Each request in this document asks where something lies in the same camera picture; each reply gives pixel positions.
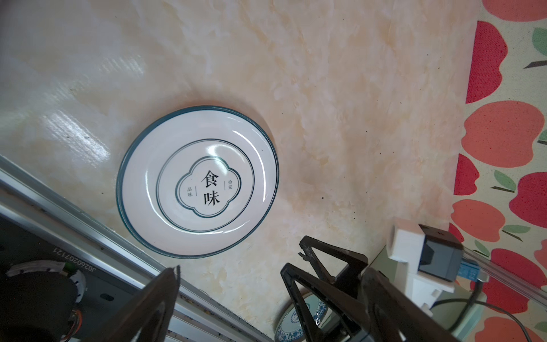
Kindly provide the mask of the mint green plastic bin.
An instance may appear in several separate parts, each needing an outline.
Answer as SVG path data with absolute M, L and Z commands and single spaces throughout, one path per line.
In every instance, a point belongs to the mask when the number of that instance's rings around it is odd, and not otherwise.
M 387 249 L 384 247 L 379 255 L 370 263 L 370 267 L 384 274 L 390 282 L 394 282 L 397 270 L 397 262 L 388 258 Z M 454 293 L 443 292 L 438 300 L 447 299 L 469 299 L 470 290 L 466 290 L 460 285 L 454 285 Z M 434 307 L 432 310 L 432 319 L 443 328 L 450 328 L 457 320 L 458 315 L 465 307 L 465 303 L 449 303 Z M 471 341 L 472 332 L 479 325 L 485 307 L 475 304 L 467 312 L 461 324 L 452 332 L 452 335 L 459 341 Z

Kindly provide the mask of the white plate black line pattern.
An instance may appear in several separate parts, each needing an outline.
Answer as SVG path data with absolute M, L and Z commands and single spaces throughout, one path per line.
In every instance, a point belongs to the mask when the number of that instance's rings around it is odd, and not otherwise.
M 199 259 L 231 249 L 270 212 L 279 158 L 259 124 L 202 105 L 166 115 L 129 146 L 116 201 L 128 232 L 167 257 Z

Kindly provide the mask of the teal blue patterned plate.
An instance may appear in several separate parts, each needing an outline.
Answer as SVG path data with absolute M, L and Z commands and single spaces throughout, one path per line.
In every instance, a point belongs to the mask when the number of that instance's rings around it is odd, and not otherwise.
M 316 326 L 321 328 L 329 319 L 331 310 L 311 292 L 304 293 L 303 299 L 312 314 Z M 290 303 L 279 317 L 274 332 L 274 340 L 276 342 L 306 340 L 294 303 Z

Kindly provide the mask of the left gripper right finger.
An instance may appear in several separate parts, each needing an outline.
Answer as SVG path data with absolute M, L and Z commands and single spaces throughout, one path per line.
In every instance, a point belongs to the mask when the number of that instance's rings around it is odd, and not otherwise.
M 449 332 L 372 268 L 362 275 L 373 341 L 448 341 Z

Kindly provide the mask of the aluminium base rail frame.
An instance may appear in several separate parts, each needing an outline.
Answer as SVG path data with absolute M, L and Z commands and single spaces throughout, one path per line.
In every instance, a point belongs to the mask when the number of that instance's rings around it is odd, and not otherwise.
M 164 269 L 161 263 L 6 158 L 1 159 L 1 268 L 58 262 L 78 270 L 81 341 Z M 181 281 L 167 341 L 266 341 L 267 336 Z

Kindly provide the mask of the right aluminium frame post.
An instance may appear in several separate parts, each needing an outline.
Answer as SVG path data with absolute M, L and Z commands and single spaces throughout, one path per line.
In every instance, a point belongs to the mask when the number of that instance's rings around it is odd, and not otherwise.
M 546 292 L 543 292 L 541 289 L 536 288 L 519 276 L 494 264 L 474 250 L 464 247 L 464 256 L 467 259 L 477 262 L 481 269 L 488 275 L 546 309 Z

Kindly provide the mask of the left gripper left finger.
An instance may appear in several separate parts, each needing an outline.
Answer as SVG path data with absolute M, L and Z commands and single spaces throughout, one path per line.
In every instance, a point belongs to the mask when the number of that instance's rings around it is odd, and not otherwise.
M 180 268 L 164 269 L 86 341 L 164 341 L 179 296 Z

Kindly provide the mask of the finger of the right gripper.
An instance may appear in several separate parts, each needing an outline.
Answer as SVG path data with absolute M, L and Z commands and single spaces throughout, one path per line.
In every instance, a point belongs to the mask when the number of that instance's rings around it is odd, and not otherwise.
M 358 296 L 361 274 L 369 265 L 367 256 L 349 249 L 329 245 L 310 236 L 305 236 L 299 242 L 299 246 L 302 249 L 299 255 L 311 265 L 320 280 L 329 283 L 351 297 Z M 332 260 L 335 259 L 339 265 L 343 265 L 337 275 L 332 275 L 320 260 L 320 257 L 323 256 L 328 256 Z
M 371 319 L 368 316 L 366 305 L 292 264 L 286 264 L 282 268 L 281 277 L 293 301 L 307 341 L 331 341 L 332 333 L 323 331 L 317 326 L 298 285 L 310 290 L 333 313 L 338 315 L 342 327 L 350 336 L 351 341 L 372 340 Z

